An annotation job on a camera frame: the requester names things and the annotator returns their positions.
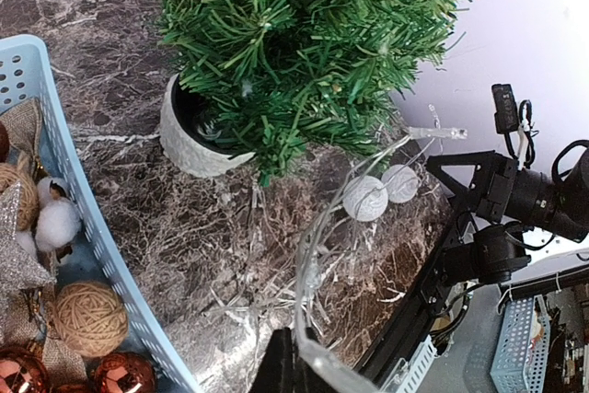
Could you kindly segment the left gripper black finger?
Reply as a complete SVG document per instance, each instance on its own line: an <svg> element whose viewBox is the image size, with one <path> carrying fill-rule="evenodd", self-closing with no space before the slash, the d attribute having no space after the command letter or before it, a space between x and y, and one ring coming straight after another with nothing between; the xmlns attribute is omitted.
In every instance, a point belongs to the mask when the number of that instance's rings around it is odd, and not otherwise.
<svg viewBox="0 0 589 393"><path fill-rule="evenodd" d="M293 333L289 328L272 333L250 393L304 391L301 372L295 365L294 346Z"/></svg>

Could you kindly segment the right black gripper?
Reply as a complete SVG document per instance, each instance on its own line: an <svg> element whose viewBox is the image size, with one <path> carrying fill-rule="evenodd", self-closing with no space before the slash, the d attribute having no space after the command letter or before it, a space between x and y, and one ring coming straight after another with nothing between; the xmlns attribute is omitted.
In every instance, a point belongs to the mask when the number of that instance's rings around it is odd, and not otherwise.
<svg viewBox="0 0 589 393"><path fill-rule="evenodd" d="M453 194L456 218L476 214L492 223L502 221L518 172L514 159L494 151L430 156L426 169Z"/></svg>

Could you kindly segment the white woven ball light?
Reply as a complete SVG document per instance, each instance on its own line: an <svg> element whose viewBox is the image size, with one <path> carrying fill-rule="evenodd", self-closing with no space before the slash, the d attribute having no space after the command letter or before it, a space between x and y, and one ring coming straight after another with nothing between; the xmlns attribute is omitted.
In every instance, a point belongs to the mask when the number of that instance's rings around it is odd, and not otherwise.
<svg viewBox="0 0 589 393"><path fill-rule="evenodd" d="M381 181L385 184L390 202L402 204L412 200L420 187L420 179L411 167L396 164L387 169Z"/></svg>
<svg viewBox="0 0 589 393"><path fill-rule="evenodd" d="M383 182L376 177L357 177L344 188L342 205L354 220L372 222L385 212L388 192Z"/></svg>

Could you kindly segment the small green christmas tree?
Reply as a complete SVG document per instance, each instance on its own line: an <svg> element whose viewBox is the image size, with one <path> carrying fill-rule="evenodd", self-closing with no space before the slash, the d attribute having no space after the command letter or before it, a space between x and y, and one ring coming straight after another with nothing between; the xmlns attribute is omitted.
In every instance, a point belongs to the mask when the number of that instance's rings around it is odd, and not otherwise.
<svg viewBox="0 0 589 393"><path fill-rule="evenodd" d="M199 136L268 185L311 144L375 153L388 92L443 60L462 1L160 0L160 31Z"/></svg>

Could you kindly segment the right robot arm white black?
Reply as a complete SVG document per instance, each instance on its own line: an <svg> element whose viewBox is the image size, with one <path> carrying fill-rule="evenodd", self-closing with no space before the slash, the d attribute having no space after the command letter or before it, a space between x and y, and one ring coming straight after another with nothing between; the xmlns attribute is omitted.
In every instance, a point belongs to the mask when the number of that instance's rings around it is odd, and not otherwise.
<svg viewBox="0 0 589 393"><path fill-rule="evenodd" d="M442 281L503 283L531 261L523 240L528 228L581 243L588 235L588 155L573 168L551 173L519 168L513 158L494 151L432 156L426 169L455 196L456 217L474 214L489 222L471 242L443 249Z"/></svg>

